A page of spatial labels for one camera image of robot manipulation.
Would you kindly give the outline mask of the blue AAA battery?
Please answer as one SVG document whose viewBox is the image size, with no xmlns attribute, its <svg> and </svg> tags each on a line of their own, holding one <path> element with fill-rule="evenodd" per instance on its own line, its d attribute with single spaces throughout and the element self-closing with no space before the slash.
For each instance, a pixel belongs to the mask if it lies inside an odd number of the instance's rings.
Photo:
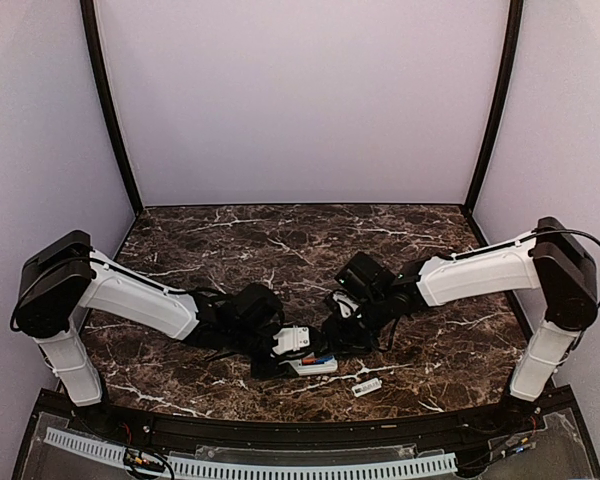
<svg viewBox="0 0 600 480">
<path fill-rule="evenodd" d="M 327 362 L 329 362 L 329 361 L 331 361 L 331 360 L 333 360 L 333 357 L 332 357 L 332 356 L 328 356 L 328 357 L 321 357 L 321 358 L 317 358 L 317 359 L 315 360 L 315 363 L 316 363 L 316 364 L 325 364 L 325 363 L 327 363 Z"/>
</svg>

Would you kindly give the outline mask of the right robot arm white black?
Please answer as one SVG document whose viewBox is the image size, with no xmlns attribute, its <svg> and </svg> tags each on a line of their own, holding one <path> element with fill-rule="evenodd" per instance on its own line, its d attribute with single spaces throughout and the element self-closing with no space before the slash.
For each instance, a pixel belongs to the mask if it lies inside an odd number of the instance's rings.
<svg viewBox="0 0 600 480">
<path fill-rule="evenodd" d="M 407 262 L 398 273 L 358 252 L 336 276 L 321 327 L 331 352 L 362 355 L 380 348 L 386 326 L 428 308 L 503 291 L 539 289 L 546 310 L 508 383 L 508 397 L 490 413 L 501 434 L 529 416 L 558 365 L 595 322 L 600 308 L 595 260 L 579 243 L 583 232 L 554 217 L 496 245 Z"/>
</svg>

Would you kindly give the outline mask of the left black frame post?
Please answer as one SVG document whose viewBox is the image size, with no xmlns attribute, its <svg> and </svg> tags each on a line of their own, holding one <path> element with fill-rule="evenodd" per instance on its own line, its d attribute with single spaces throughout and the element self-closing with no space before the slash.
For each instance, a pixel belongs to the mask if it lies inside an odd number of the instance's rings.
<svg viewBox="0 0 600 480">
<path fill-rule="evenodd" d="M 79 4 L 94 84 L 114 159 L 132 211 L 135 216 L 139 216 L 144 210 L 144 205 L 132 171 L 114 105 L 100 38 L 96 2 L 93 0 L 80 0 Z"/>
</svg>

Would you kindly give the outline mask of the white battery cover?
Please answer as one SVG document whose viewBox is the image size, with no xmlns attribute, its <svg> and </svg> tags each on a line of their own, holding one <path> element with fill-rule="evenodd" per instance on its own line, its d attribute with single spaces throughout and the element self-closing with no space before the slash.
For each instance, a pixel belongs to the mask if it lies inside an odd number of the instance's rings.
<svg viewBox="0 0 600 480">
<path fill-rule="evenodd" d="M 355 397 L 361 397 L 369 393 L 375 392 L 382 388 L 382 381 L 378 378 L 367 380 L 363 383 L 356 384 L 352 387 L 352 392 Z"/>
</svg>

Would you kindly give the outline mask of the black frame post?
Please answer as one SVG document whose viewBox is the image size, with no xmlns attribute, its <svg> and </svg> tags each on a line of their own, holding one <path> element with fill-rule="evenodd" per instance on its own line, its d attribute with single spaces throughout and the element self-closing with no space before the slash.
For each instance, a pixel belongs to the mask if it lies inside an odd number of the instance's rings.
<svg viewBox="0 0 600 480">
<path fill-rule="evenodd" d="M 80 0 L 79 4 L 94 84 L 114 159 L 132 211 L 135 216 L 139 216 L 144 210 L 144 205 L 132 171 L 114 105 L 100 38 L 96 2 L 93 0 Z"/>
<path fill-rule="evenodd" d="M 523 11 L 523 0 L 509 1 L 501 58 L 492 102 L 489 109 L 489 115 L 487 118 L 483 139 L 478 152 L 476 165 L 463 204 L 465 215 L 468 217 L 472 217 L 474 214 L 494 152 L 515 63 Z"/>
</svg>

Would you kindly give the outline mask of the white remote control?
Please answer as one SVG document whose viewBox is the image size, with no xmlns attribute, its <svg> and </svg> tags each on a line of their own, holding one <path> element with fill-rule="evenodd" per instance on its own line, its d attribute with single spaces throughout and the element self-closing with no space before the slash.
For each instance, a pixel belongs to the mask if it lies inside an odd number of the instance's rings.
<svg viewBox="0 0 600 480">
<path fill-rule="evenodd" d="M 305 358 L 321 358 L 321 357 L 315 357 L 315 356 L 307 356 Z M 331 374 L 337 371 L 338 369 L 338 361 L 335 359 L 334 356 L 333 360 L 325 363 L 325 364 L 311 364 L 311 365 L 303 365 L 302 363 L 302 359 L 305 358 L 301 358 L 301 359 L 294 359 L 294 360 L 289 360 L 287 361 L 287 364 L 289 364 L 292 368 L 292 371 L 297 374 L 300 377 L 303 376 L 312 376 L 312 375 L 326 375 L 326 374 Z"/>
</svg>

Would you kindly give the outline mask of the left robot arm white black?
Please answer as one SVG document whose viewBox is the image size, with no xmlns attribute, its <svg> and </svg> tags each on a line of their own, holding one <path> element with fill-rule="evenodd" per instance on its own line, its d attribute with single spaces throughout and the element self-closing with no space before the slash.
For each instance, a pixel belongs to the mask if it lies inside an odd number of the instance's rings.
<svg viewBox="0 0 600 480">
<path fill-rule="evenodd" d="M 260 284 L 237 294 L 175 289 L 112 261 L 74 230 L 27 260 L 10 328 L 33 338 L 81 417 L 100 436 L 121 427 L 120 412 L 73 325 L 77 309 L 104 311 L 190 346 L 246 355 L 276 366 L 309 343 L 306 328 L 284 324 L 276 295 Z"/>
</svg>

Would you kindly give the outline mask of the black front rail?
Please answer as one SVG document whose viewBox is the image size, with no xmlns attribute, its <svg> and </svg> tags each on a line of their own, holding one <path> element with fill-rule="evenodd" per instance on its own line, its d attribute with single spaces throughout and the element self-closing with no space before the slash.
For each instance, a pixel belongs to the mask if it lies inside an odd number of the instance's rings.
<svg viewBox="0 0 600 480">
<path fill-rule="evenodd" d="M 415 444 L 426 447 L 481 446 L 490 438 L 532 429 L 544 421 L 538 414 L 494 431 L 480 425 L 497 406 L 486 405 L 423 416 L 360 422 L 266 423 L 169 415 L 111 405 L 111 423 L 128 425 L 134 446 L 193 451 L 198 446 L 282 449 L 344 449 Z"/>
</svg>

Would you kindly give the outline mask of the right black frame post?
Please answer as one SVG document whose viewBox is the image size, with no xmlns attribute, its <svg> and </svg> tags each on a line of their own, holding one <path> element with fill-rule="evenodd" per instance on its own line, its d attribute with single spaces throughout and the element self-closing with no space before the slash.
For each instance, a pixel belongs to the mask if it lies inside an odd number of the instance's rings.
<svg viewBox="0 0 600 480">
<path fill-rule="evenodd" d="M 523 0 L 509 1 L 501 58 L 492 102 L 489 109 L 489 115 L 487 118 L 483 139 L 478 152 L 476 165 L 463 204 L 465 215 L 468 217 L 472 217 L 474 214 L 494 152 L 515 63 L 523 11 Z"/>
</svg>

